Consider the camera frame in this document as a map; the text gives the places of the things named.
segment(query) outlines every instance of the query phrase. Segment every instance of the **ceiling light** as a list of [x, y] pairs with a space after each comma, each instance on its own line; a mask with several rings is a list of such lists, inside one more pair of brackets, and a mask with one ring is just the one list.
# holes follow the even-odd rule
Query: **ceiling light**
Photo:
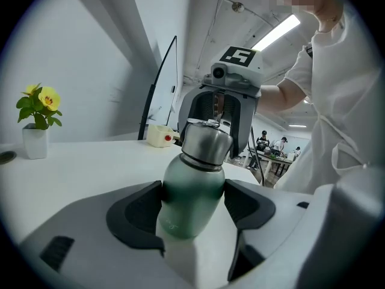
[[267, 46], [274, 43], [281, 36], [285, 35], [287, 32], [298, 26], [300, 23], [301, 22], [298, 20], [298, 18], [295, 17], [295, 15], [289, 16], [278, 26], [276, 26], [273, 30], [271, 30], [267, 36], [265, 36], [256, 45], [254, 45], [253, 49], [255, 49], [256, 51], [263, 51]]

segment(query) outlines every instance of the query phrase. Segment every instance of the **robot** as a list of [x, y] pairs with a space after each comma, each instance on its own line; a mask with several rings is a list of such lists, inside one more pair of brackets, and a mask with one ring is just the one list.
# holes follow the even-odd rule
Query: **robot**
[[[185, 96], [182, 138], [187, 118], [214, 119], [230, 126], [230, 156], [237, 156], [248, 142], [262, 75], [259, 52], [226, 48]], [[314, 195], [227, 179], [224, 204], [237, 228], [227, 287], [334, 285], [383, 219], [384, 179], [383, 170], [358, 169]], [[53, 287], [192, 288], [164, 261], [167, 248], [155, 235], [161, 199], [162, 182], [149, 181], [76, 201], [20, 250]]]
[[226, 47], [213, 58], [211, 73], [203, 78], [202, 85], [183, 99], [178, 123], [181, 140], [188, 118], [216, 120], [230, 127], [234, 140], [230, 158], [238, 156], [248, 143], [262, 78], [259, 51]]

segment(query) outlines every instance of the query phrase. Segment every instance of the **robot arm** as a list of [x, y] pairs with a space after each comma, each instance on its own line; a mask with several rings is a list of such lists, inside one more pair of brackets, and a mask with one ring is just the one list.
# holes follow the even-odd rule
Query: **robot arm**
[[[247, 145], [263, 78], [262, 56], [250, 48], [228, 46], [212, 60], [211, 73], [202, 85], [189, 92], [179, 111], [183, 141], [187, 119], [214, 119], [230, 127], [233, 147], [230, 158]], [[218, 107], [218, 100], [223, 102]]]

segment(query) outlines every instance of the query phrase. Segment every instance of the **potted plant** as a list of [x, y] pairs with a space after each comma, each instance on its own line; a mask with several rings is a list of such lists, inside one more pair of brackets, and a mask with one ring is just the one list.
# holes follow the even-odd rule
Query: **potted plant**
[[61, 126], [59, 119], [54, 114], [61, 116], [58, 111], [60, 96], [51, 87], [39, 87], [29, 85], [27, 95], [19, 99], [16, 108], [20, 109], [18, 123], [33, 116], [35, 123], [29, 123], [23, 128], [23, 142], [27, 156], [34, 160], [36, 158], [46, 158], [48, 154], [48, 128], [56, 123]]

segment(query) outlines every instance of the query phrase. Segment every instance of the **floor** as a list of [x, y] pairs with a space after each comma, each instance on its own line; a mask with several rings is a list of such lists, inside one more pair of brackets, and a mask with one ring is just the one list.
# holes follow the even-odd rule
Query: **floor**
[[[242, 167], [243, 165], [243, 162], [244, 162], [245, 158], [241, 158], [241, 157], [236, 157], [234, 158], [233, 160], [231, 160], [230, 158], [227, 160], [227, 163], [229, 164], [233, 164], [235, 166], [238, 166], [238, 167]], [[260, 165], [262, 166], [262, 171], [265, 172], [265, 169], [266, 169], [266, 166], [267, 166], [268, 162], [267, 161], [263, 161], [263, 160], [260, 160]], [[282, 167], [278, 170], [278, 174], [276, 175], [276, 170], [277, 170], [277, 166], [278, 164], [273, 164], [271, 166], [271, 169], [269, 171], [269, 174], [267, 177], [265, 177], [265, 186], [266, 187], [273, 187], [275, 183], [277, 183], [277, 181], [280, 179], [280, 173], [281, 173], [281, 169]], [[250, 172], [253, 174], [253, 176], [257, 179], [257, 181], [260, 183], [261, 182], [261, 175], [260, 175], [260, 171], [259, 169], [250, 169]]]

